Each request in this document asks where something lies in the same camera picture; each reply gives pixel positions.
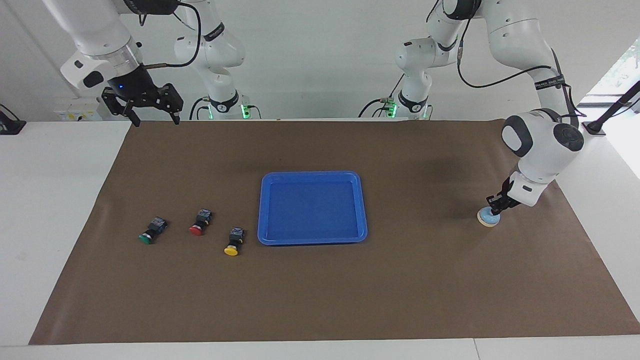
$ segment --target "brown paper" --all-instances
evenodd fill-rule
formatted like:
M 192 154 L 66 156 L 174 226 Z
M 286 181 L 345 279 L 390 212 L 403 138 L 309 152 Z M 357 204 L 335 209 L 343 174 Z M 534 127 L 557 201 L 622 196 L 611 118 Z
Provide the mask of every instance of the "brown paper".
M 558 186 L 476 219 L 517 162 L 493 122 L 145 122 L 132 128 L 31 344 L 639 334 Z M 267 247 L 269 172 L 352 170 L 369 237 Z M 216 216 L 188 232 L 200 208 Z M 156 216 L 155 245 L 138 239 Z M 223 253 L 232 227 L 241 254 Z

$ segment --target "white table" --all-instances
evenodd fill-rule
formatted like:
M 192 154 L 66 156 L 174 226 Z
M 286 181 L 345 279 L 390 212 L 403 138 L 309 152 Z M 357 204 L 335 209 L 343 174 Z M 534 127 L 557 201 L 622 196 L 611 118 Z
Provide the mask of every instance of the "white table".
M 27 347 L 128 128 L 32 122 L 0 137 L 0 359 L 640 359 L 640 336 Z M 640 179 L 589 138 L 558 181 L 638 317 Z

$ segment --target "blue tray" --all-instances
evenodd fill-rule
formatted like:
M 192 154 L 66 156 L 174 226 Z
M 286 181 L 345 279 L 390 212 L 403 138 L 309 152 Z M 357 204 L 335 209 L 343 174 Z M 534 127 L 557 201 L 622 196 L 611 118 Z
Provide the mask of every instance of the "blue tray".
M 272 172 L 262 179 L 258 239 L 265 245 L 359 243 L 367 219 L 358 174 Z

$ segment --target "black cable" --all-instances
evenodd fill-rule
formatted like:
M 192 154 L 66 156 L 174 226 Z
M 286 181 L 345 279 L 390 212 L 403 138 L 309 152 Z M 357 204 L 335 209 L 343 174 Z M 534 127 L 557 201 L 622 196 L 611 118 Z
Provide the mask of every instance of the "black cable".
M 393 97 L 394 96 L 394 92 L 396 92 L 396 89 L 398 88 L 398 86 L 400 85 L 400 81 L 402 81 L 402 79 L 404 78 L 404 73 L 402 74 L 402 76 L 400 77 L 400 79 L 398 80 L 396 87 L 394 87 L 393 90 L 391 90 L 391 94 L 389 94 L 389 97 Z
M 4 108 L 6 111 L 9 111 L 9 114 L 13 115 L 13 117 L 15 117 L 15 120 L 16 120 L 16 121 L 20 121 L 20 118 L 19 118 L 18 116 L 16 116 L 16 114 L 14 114 L 14 113 L 13 113 L 13 111 L 11 111 L 9 108 L 7 108 L 7 107 L 6 107 L 5 105 L 3 105 L 3 104 L 0 104 L 0 106 L 1 106 L 2 108 Z
M 199 108 L 198 108 L 198 111 L 196 111 L 196 120 L 200 120 L 200 110 L 202 110 L 202 109 L 204 109 L 204 110 L 208 110 L 208 109 L 209 109 L 209 107 L 208 107 L 208 106 L 201 106 L 201 107 L 199 107 Z
M 145 14 L 144 17 L 138 14 L 138 22 L 140 22 L 140 26 L 144 26 L 145 23 L 147 22 L 147 14 Z
M 178 5 L 192 9 L 196 13 L 196 17 L 198 18 L 198 43 L 196 45 L 196 52 L 193 54 L 193 57 L 191 58 L 191 60 L 187 61 L 186 63 L 182 63 L 182 64 L 157 63 L 157 64 L 152 64 L 152 65 L 146 65 L 145 69 L 147 69 L 147 70 L 148 69 L 160 69 L 160 68 L 163 68 L 163 67 L 187 67 L 187 66 L 191 65 L 196 60 L 196 58 L 198 58 L 198 54 L 200 53 L 200 42 L 202 41 L 202 19 L 200 18 L 200 13 L 198 12 L 198 9 L 196 9 L 191 4 L 179 3 Z
M 384 107 L 384 106 L 383 106 L 383 107 L 381 107 L 380 109 L 378 109 L 378 110 L 374 111 L 374 112 L 373 112 L 373 115 L 371 115 L 371 117 L 376 117 L 376 113 L 377 113 L 378 111 L 380 111 L 380 114 L 378 115 L 378 117 L 381 117 L 381 116 L 382 116 L 382 113 L 383 113 L 383 112 L 385 112 L 385 110 L 389 110 L 389 108 L 386 108 L 386 107 Z
M 467 20 L 467 25 L 465 26 L 465 30 L 462 32 L 462 37 L 460 38 L 460 46 L 458 47 L 458 75 L 460 77 L 460 79 L 462 80 L 462 82 L 464 82 L 464 84 L 466 84 L 469 87 L 472 88 L 476 88 L 476 89 L 482 89 L 482 88 L 488 88 L 494 85 L 498 85 L 501 84 L 505 81 L 509 81 L 517 76 L 523 75 L 528 73 L 529 71 L 533 71 L 533 70 L 538 70 L 538 69 L 551 69 L 551 66 L 548 65 L 538 65 L 538 66 L 534 66 L 532 68 L 529 68 L 527 70 L 523 70 L 517 74 L 513 74 L 511 76 L 509 76 L 508 78 L 504 78 L 502 80 L 498 80 L 495 81 L 493 83 L 490 84 L 486 84 L 486 85 L 473 85 L 471 83 L 469 83 L 464 76 L 462 76 L 462 70 L 460 69 L 460 65 L 462 63 L 462 53 L 463 53 L 463 47 L 464 47 L 464 42 L 465 42 L 465 35 L 467 34 L 467 30 L 469 29 L 469 24 L 471 24 L 471 20 L 473 19 L 473 16 L 471 16 L 471 18 L 469 18 L 469 20 Z
M 260 117 L 260 119 L 262 119 L 262 112 L 260 112 L 260 108 L 257 107 L 256 105 L 249 105 L 247 106 L 248 109 L 256 109 L 258 110 L 258 116 Z
M 431 14 L 436 10 L 436 6 L 438 6 L 438 0 L 436 0 L 436 3 L 433 4 L 433 7 L 431 8 L 429 15 L 427 15 L 427 20 L 425 22 L 429 22 L 429 18 L 431 17 Z
M 431 120 L 431 117 L 433 116 L 433 105 L 427 105 L 427 110 L 429 110 L 429 108 L 431 108 L 431 112 L 429 113 L 429 118 L 427 120 Z
M 189 28 L 189 29 L 191 29 L 193 31 L 197 31 L 196 29 L 194 29 L 191 26 L 189 26 L 189 24 L 187 24 L 186 22 L 182 21 L 182 19 L 180 19 L 178 14 L 176 14 L 175 12 L 173 13 L 173 16 L 175 16 L 175 18 L 178 19 L 178 21 L 180 21 L 182 23 L 182 25 L 185 25 L 187 28 Z
M 640 98 L 638 98 L 638 100 L 636 100 L 633 104 L 631 104 L 627 109 L 625 109 L 625 110 L 623 110 L 623 111 L 621 111 L 621 112 L 619 112 L 619 113 L 617 113 L 617 114 L 613 115 L 612 117 L 616 117 L 616 116 L 618 116 L 618 115 L 622 115 L 622 114 L 626 113 L 626 112 L 627 112 L 627 111 L 629 111 L 631 108 L 633 108 L 635 105 L 637 105 L 639 102 L 640 102 Z
M 196 111 L 196 106 L 198 106 L 198 104 L 200 104 L 200 102 L 202 101 L 205 101 L 203 97 L 199 98 L 198 100 L 196 100 L 196 102 L 193 103 L 193 106 L 191 107 L 191 112 L 189 113 L 189 120 L 193 120 L 193 112 Z
M 578 107 L 576 107 L 575 103 L 573 102 L 573 94 L 572 94 L 573 88 L 571 87 L 571 85 L 563 84 L 563 87 L 569 89 L 569 91 L 567 91 L 567 97 L 569 98 L 569 103 L 573 107 L 573 111 L 577 114 L 562 115 L 560 119 L 564 119 L 566 117 L 587 117 L 587 115 L 585 115 L 582 111 L 578 110 Z
M 364 112 L 365 112 L 365 111 L 367 111 L 367 109 L 368 109 L 371 105 L 375 104 L 376 102 L 382 102 L 382 100 L 381 100 L 381 99 L 375 99 L 375 100 L 371 101 L 369 104 L 365 105 L 365 107 L 364 107 L 364 108 L 362 108 L 362 111 L 360 112 L 360 114 L 358 115 L 358 117 L 362 117 L 362 114 L 364 114 Z

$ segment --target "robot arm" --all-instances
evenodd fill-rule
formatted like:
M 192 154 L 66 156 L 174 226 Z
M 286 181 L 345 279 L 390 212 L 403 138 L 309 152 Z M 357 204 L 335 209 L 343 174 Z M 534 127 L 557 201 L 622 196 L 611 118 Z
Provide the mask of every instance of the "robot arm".
M 226 68 L 242 65 L 244 47 L 225 29 L 216 5 L 212 0 L 184 0 L 193 5 L 202 20 L 202 41 L 196 60 L 190 65 L 202 78 L 209 93 L 209 109 L 214 119 L 248 118 L 243 95 L 238 92 L 233 78 Z M 192 28 L 198 26 L 195 12 L 186 11 L 186 22 Z M 179 60 L 188 60 L 197 45 L 196 36 L 180 37 L 175 43 L 175 54 Z
M 135 13 L 171 14 L 177 0 L 124 0 Z M 73 38 L 77 52 L 62 66 L 64 77 L 81 90 L 107 81 L 102 98 L 114 115 L 135 126 L 137 107 L 153 107 L 180 122 L 183 101 L 171 84 L 155 86 L 142 64 L 142 55 L 129 30 L 120 21 L 111 0 L 43 0 L 58 24 Z
M 487 198 L 490 206 L 478 213 L 483 225 L 494 226 L 505 209 L 519 204 L 534 206 L 548 184 L 577 156 L 584 138 L 577 129 L 575 108 L 556 55 L 543 38 L 527 0 L 438 0 L 427 20 L 432 36 L 406 42 L 397 55 L 396 62 L 406 75 L 397 96 L 397 116 L 416 119 L 424 113 L 431 87 L 427 69 L 456 60 L 460 64 L 463 44 L 457 34 L 463 21 L 476 16 L 487 23 L 493 57 L 503 65 L 526 71 L 541 104 L 540 109 L 509 117 L 502 129 L 504 143 L 520 161 L 500 193 Z

